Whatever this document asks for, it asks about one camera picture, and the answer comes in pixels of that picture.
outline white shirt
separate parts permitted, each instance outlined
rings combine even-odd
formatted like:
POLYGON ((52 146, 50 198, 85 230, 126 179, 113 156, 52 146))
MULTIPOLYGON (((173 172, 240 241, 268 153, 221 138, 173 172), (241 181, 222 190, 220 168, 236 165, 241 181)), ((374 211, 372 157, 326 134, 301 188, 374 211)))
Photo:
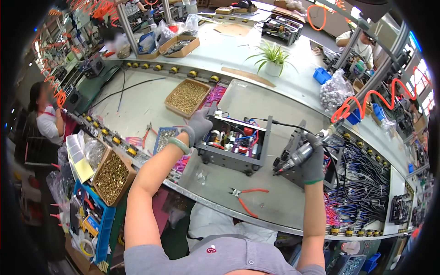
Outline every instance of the white shirt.
MULTIPOLYGON (((350 38, 351 31, 345 32, 336 38, 336 43, 341 39, 350 38)), ((366 63, 370 63, 373 65, 373 49, 371 46, 365 45, 362 43, 360 39, 357 40, 356 44, 353 46, 353 50, 355 50, 360 56, 363 57, 366 63)))
POLYGON ((40 134, 47 137, 52 143, 62 145, 62 141, 64 140, 64 135, 66 134, 66 123, 63 122, 63 135, 59 136, 58 129, 56 128, 56 116, 55 110, 52 106, 47 106, 44 113, 40 114, 37 117, 37 127, 40 131, 40 134))

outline capacitor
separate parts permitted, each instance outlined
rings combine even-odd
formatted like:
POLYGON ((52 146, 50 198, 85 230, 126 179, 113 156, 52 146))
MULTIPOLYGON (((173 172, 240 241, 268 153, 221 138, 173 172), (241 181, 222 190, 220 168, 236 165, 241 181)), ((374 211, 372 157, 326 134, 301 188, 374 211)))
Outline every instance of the capacitor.
POLYGON ((243 146, 239 146, 238 147, 238 152, 241 154, 245 154, 248 151, 248 148, 243 147, 243 146))
POLYGON ((246 134, 246 136, 251 136, 253 131, 251 128, 245 127, 243 132, 246 134))

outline red-handled pliers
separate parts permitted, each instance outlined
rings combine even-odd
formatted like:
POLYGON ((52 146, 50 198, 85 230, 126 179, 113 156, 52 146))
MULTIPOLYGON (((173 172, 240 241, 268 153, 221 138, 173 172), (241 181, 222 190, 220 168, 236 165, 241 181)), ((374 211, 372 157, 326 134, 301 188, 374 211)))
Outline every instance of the red-handled pliers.
POLYGON ((156 132, 151 126, 151 121, 150 121, 150 124, 147 125, 147 132, 145 133, 142 139, 142 149, 145 149, 145 140, 147 139, 147 135, 150 130, 153 131, 153 133, 155 133, 156 135, 158 135, 158 132, 156 132))
POLYGON ((240 199, 240 194, 241 194, 241 193, 257 192, 257 191, 264 192, 264 193, 269 193, 269 190, 266 190, 266 189, 263 189, 263 188, 254 188, 254 189, 248 189, 248 190, 240 191, 240 190, 235 189, 235 188, 232 188, 232 187, 230 187, 230 188, 231 188, 233 191, 232 191, 232 192, 228 192, 228 193, 231 194, 231 195, 233 195, 233 196, 235 196, 235 197, 237 197, 237 198, 238 198, 238 201, 239 201, 240 204, 243 206, 244 210, 246 210, 246 212, 247 212, 249 215, 251 215, 252 217, 258 219, 258 216, 257 216, 256 214, 252 213, 252 212, 249 210, 249 208, 247 208, 247 206, 245 205, 245 203, 243 202, 243 200, 240 199))

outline hand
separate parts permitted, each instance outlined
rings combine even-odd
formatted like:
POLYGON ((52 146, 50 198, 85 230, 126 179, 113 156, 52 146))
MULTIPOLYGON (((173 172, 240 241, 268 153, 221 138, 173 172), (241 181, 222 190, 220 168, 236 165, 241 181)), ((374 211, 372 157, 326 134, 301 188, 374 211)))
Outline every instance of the hand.
POLYGON ((56 101, 57 101, 57 98, 54 97, 54 99, 52 100, 52 107, 54 107, 54 111, 56 111, 58 109, 58 103, 56 101))
POLYGON ((312 145, 313 153, 300 165, 303 176, 302 179, 304 184, 314 184, 324 179, 324 148, 314 135, 307 133, 305 138, 312 145))
POLYGON ((202 137, 212 129, 213 123, 206 119, 206 114, 209 108, 203 108, 196 111, 188 125, 182 128, 183 132, 186 132, 189 136, 189 147, 193 147, 195 144, 202 141, 202 137))

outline tape roll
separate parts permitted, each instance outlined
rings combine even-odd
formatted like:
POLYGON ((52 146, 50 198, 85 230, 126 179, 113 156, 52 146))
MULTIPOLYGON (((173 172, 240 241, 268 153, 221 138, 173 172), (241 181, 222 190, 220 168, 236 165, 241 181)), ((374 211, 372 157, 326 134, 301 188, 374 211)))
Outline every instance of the tape roll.
POLYGON ((117 144, 121 144, 121 140, 118 139, 117 137, 113 137, 113 142, 117 143, 117 144))
POLYGON ((219 80, 220 80, 219 77, 216 75, 211 76, 211 78, 209 79, 209 81, 213 83, 217 83, 219 82, 219 80))
POLYGON ((169 72, 169 73, 176 74, 178 71, 179 71, 179 70, 178 70, 176 67, 173 67, 173 68, 169 69, 168 72, 169 72))
POLYGON ((188 77, 191 77, 191 78, 196 78, 196 76, 197 76, 197 72, 196 72, 196 71, 190 71, 190 72, 187 74, 187 76, 188 76, 188 77))
POLYGON ((133 156, 136 156, 137 152, 133 148, 128 148, 127 152, 131 153, 133 156))
POLYGON ((80 249, 82 253, 88 257, 93 257, 95 255, 95 249, 93 248, 93 244, 89 240, 82 239, 80 241, 80 249), (89 253, 85 250, 86 246, 88 246, 88 248, 92 251, 92 253, 89 253))

